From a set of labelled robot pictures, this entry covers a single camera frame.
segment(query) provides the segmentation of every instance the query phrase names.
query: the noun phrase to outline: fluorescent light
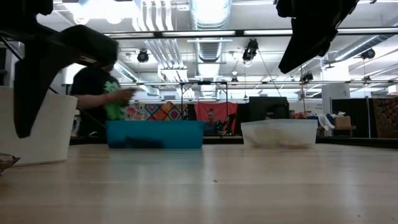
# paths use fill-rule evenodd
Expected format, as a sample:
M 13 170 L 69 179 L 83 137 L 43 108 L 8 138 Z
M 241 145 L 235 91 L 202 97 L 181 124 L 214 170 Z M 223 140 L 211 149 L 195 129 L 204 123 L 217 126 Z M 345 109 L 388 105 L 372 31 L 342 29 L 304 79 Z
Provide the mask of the fluorescent light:
M 234 30 L 201 30 L 201 31 L 181 31 L 164 32 L 164 37 L 206 37 L 206 36 L 233 36 Z
M 154 33 L 152 32 L 134 32 L 134 33 L 108 33 L 105 34 L 110 38 L 123 38 L 123 39 L 128 39 L 128 38 L 138 38 L 138 37 L 142 37 L 142 38 L 146 38 L 146 37 L 154 37 Z
M 275 29 L 275 30 L 245 30 L 243 35 L 292 35 L 291 29 Z
M 218 39 L 218 40 L 212 40 L 212 39 L 201 39 L 201 40 L 187 40 L 187 43 L 227 43 L 227 42 L 233 42 L 232 39 Z
M 338 34 L 396 34 L 398 33 L 398 27 L 380 27 L 380 28 L 340 28 L 337 29 Z
M 272 5 L 273 1 L 265 1 L 265 0 L 255 0 L 255 1 L 236 1 L 232 2 L 234 6 L 260 6 L 260 5 Z

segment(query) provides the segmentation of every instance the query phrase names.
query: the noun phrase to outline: black equipment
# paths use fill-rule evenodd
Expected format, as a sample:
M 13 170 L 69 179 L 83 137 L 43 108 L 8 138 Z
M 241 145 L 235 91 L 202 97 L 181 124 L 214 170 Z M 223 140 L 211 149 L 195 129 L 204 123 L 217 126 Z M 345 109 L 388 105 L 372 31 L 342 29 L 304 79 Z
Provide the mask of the black equipment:
M 237 77 L 232 77 L 231 78 L 231 82 L 238 82 L 238 78 Z
M 312 72 L 307 72 L 306 74 L 303 74 L 302 77 L 300 77 L 300 82 L 302 82 L 303 85 L 308 84 L 312 80 L 313 80 Z
M 244 62 L 253 60 L 256 56 L 256 52 L 259 48 L 259 44 L 256 39 L 250 39 L 248 45 L 244 48 L 242 59 Z
M 293 35 L 280 61 L 282 73 L 324 56 L 336 37 L 337 27 L 351 14 L 359 0 L 278 0 L 280 17 L 291 17 Z
M 224 122 L 218 120 L 216 122 L 216 133 L 223 135 L 232 135 L 232 124 L 235 120 L 236 114 L 230 114 Z
M 376 53 L 373 49 L 369 49 L 363 53 L 361 53 L 361 55 L 359 56 L 361 59 L 365 60 L 365 59 L 372 59 L 374 58 L 374 56 L 376 56 Z
M 139 51 L 139 54 L 137 56 L 137 60 L 140 63 L 145 63 L 145 62 L 147 62 L 149 60 L 149 56 L 148 56 L 148 53 L 147 53 L 146 49 L 141 49 Z
M 5 0 L 0 4 L 0 40 L 25 44 L 25 57 L 15 64 L 14 124 L 20 138 L 30 136 L 37 113 L 54 77 L 73 63 L 103 67 L 117 60 L 118 43 L 93 29 L 73 26 L 61 32 L 37 22 L 49 15 L 53 0 Z

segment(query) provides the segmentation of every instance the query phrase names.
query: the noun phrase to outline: cable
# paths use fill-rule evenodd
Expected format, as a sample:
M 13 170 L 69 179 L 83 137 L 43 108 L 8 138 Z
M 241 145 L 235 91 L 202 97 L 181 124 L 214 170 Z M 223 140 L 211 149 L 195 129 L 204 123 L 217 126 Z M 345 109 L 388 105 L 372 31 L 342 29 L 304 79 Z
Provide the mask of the cable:
M 303 79 L 303 65 L 300 65 L 300 72 L 301 72 L 301 91 L 303 94 L 303 105 L 304 105 L 304 117 L 307 119 L 307 110 L 305 109 L 305 93 L 304 93 L 304 79 Z
M 244 69 L 244 97 L 243 98 L 247 98 L 248 96 L 246 95 L 246 66 L 243 65 L 243 69 Z
M 259 55 L 260 55 L 260 57 L 261 57 L 262 63 L 264 64 L 264 66 L 265 66 L 265 68 L 266 68 L 266 70 L 267 70 L 267 73 L 268 73 L 268 75 L 269 75 L 269 78 L 271 79 L 272 83 L 274 84 L 274 87 L 275 87 L 276 91 L 278 91 L 279 96 L 282 97 L 282 95 L 281 95 L 280 92 L 279 92 L 278 87 L 276 86 L 276 84 L 275 84 L 275 82 L 274 82 L 274 79 L 272 78 L 271 73 L 269 72 L 269 70 L 268 70 L 268 68 L 267 68 L 266 62 L 264 61 L 264 59 L 263 59 L 263 57 L 262 57 L 262 55 L 261 55 L 260 48 L 258 48 L 258 51 L 259 51 Z

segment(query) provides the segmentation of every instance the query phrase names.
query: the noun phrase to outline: colorful quilt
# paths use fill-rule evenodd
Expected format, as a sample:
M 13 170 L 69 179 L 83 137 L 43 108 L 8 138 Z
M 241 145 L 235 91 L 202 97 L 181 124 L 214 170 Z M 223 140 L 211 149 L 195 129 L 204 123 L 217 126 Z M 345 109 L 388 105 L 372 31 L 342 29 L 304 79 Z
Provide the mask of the colorful quilt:
M 176 121 L 188 114 L 187 105 L 134 103 L 126 107 L 125 119 L 129 121 Z
M 379 138 L 398 138 L 398 98 L 373 99 Z

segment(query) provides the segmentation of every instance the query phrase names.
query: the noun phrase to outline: metal rod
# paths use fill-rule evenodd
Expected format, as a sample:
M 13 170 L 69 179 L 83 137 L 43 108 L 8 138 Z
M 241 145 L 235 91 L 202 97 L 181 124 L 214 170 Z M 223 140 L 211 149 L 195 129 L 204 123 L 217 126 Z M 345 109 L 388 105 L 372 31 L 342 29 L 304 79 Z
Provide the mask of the metal rod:
M 256 30 L 165 30 L 152 32 L 106 32 L 116 40 L 131 39 L 186 39 L 207 37 L 291 37 L 292 29 Z M 339 28 L 337 35 L 397 35 L 398 27 L 345 27 Z
M 286 82 L 286 81 L 275 81 L 276 85 L 299 85 L 301 82 Z M 362 80 L 351 80 L 351 81 L 311 81 L 309 84 L 317 85 L 317 84 L 364 84 Z M 366 83 L 398 83 L 398 80 L 370 80 Z M 192 84 L 192 85 L 201 85 L 200 82 L 144 82 L 144 83 L 120 83 L 121 86 L 136 86 L 136 85 L 155 85 L 155 86 L 177 86 L 181 84 Z M 222 84 L 225 85 L 225 82 L 209 82 L 209 84 Z M 273 85 L 272 82 L 228 82 L 229 85 Z
M 181 106 L 180 106 L 180 108 L 181 108 L 181 120 L 184 119 L 184 113 L 183 113 L 184 91 L 183 91 L 183 88 L 184 88 L 184 84 L 182 83 L 182 84 L 181 84 Z
M 331 103 L 331 97 L 329 97 L 329 107 L 330 107 L 330 112 L 329 113 L 333 114 L 333 110 L 332 110 L 333 104 Z M 330 134 L 333 137 L 333 135 L 334 135 L 333 129 L 330 129 Z
M 226 92 L 219 84 L 216 84 L 216 86 L 217 86 L 218 88 L 220 88 L 220 90 L 222 90 L 225 94 L 228 94 L 228 92 Z
M 305 108 L 305 92 L 304 92 L 304 78 L 303 78 L 303 65 L 300 66 L 301 71 L 301 92 L 303 96 L 303 106 L 304 106 L 304 117 L 307 119 L 307 109 Z
M 226 118 L 228 118 L 229 114 L 228 114 L 228 83 L 225 84 L 225 93 L 226 93 Z
M 365 99 L 366 99 L 366 108 L 368 109 L 368 130 L 369 130 L 368 138 L 370 139 L 371 138 L 371 114 L 369 111 L 369 97 L 366 96 Z
M 15 57 L 18 58 L 18 60 L 22 60 L 22 57 L 18 54 L 18 52 L 11 46 L 11 44 L 3 37 L 1 37 L 1 42 L 7 47 L 8 50 L 11 51 L 11 53 L 13 55 L 15 55 Z

